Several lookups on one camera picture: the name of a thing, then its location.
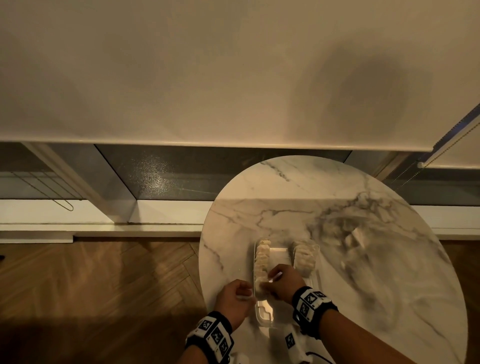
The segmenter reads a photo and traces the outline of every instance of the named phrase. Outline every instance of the herringbone wood floor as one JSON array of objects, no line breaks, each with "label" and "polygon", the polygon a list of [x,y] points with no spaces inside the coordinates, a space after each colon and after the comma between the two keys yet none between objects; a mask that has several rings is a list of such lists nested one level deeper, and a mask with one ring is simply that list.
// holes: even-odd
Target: herringbone wood floor
[{"label": "herringbone wood floor", "polygon": [[[480,363],[480,243],[446,243]],[[0,363],[174,363],[205,315],[198,241],[0,245]]]}]

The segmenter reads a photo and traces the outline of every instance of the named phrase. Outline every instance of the person's left hand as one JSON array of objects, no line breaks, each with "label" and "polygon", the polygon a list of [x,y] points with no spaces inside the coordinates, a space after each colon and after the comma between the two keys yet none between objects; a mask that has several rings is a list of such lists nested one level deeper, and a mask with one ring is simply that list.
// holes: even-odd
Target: person's left hand
[{"label": "person's left hand", "polygon": [[[239,299],[237,296],[251,297]],[[225,316],[235,331],[256,302],[257,300],[252,296],[252,285],[247,281],[236,279],[223,287],[217,295],[213,310]]]}]

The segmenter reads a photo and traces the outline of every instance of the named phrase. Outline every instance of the round marble table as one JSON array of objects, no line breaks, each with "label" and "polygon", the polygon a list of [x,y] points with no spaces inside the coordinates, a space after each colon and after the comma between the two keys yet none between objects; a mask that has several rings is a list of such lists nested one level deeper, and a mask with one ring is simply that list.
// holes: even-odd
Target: round marble table
[{"label": "round marble table", "polygon": [[[375,227],[367,259],[352,257],[335,240],[351,218]],[[309,156],[270,159],[237,175],[212,204],[202,231],[207,309],[226,283],[252,282],[253,244],[260,238],[313,239],[320,246],[321,290],[341,313],[416,363],[465,360],[467,313],[450,260],[422,218],[377,179]],[[254,314],[233,339],[233,351],[252,364],[288,363],[281,333],[260,328]],[[328,356],[320,341],[308,345]]]}]

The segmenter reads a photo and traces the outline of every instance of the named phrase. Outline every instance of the plastic tray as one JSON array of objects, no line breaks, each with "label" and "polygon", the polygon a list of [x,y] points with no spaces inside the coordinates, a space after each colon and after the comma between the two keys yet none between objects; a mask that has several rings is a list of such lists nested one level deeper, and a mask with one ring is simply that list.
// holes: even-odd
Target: plastic tray
[{"label": "plastic tray", "polygon": [[[253,264],[255,264],[255,253],[257,251],[258,242],[255,243],[253,251]],[[268,269],[273,269],[277,264],[293,265],[291,256],[291,249],[285,246],[278,246],[275,242],[270,245],[270,258],[268,261]],[[320,289],[320,276],[318,274],[319,268],[318,251],[315,254],[315,270],[310,277],[303,278],[305,284],[312,288]],[[253,285],[253,294],[258,301],[255,305],[255,315],[260,326],[266,328],[278,328],[282,325],[294,323],[293,308],[289,304],[276,300],[271,295],[257,295],[255,292],[255,284]]]}]

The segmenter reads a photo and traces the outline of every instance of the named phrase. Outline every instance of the black wrist strap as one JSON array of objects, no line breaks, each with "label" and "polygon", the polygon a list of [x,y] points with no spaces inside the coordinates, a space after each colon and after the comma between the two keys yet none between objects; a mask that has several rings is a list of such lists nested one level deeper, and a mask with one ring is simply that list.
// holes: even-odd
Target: black wrist strap
[{"label": "black wrist strap", "polygon": [[302,334],[320,340],[320,320],[326,310],[338,308],[327,296],[312,287],[298,289],[292,297],[293,319],[300,326]]},{"label": "black wrist strap", "polygon": [[209,364],[226,364],[230,361],[229,353],[234,344],[230,336],[232,331],[228,319],[218,311],[212,311],[188,334],[185,348],[198,346]]}]

